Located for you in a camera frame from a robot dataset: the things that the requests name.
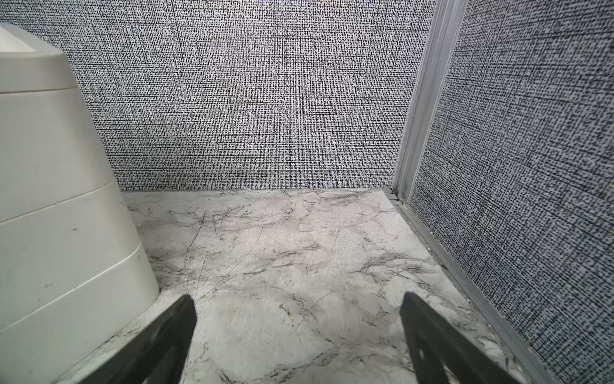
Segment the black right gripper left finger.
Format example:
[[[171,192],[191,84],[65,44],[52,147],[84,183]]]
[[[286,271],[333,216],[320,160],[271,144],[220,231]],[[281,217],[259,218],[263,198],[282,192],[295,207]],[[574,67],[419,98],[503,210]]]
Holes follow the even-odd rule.
[[[83,383],[179,383],[197,313],[184,294]]]

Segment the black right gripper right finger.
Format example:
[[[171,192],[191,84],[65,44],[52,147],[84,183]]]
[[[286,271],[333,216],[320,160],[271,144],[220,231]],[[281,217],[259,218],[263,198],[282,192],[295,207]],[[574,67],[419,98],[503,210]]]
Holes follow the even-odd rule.
[[[400,316],[417,382],[448,383],[447,371],[460,383],[517,382],[417,294],[405,293]]]

